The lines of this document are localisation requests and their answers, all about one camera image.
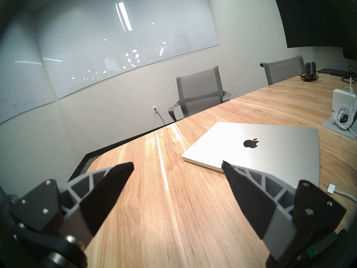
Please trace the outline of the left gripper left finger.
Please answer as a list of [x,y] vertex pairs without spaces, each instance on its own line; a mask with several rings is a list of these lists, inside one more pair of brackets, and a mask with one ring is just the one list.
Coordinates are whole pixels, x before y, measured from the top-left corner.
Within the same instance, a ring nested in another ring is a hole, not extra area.
[[59,188],[48,179],[9,207],[14,234],[23,242],[48,248],[74,238],[84,248],[115,206],[130,175],[132,162],[82,174]]

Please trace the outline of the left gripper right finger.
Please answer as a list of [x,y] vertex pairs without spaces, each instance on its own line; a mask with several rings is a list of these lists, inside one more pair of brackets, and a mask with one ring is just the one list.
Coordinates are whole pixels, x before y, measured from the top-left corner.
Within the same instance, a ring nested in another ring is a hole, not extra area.
[[269,251],[267,268],[322,268],[337,260],[346,209],[310,181],[292,187],[261,171],[222,161],[240,210]]

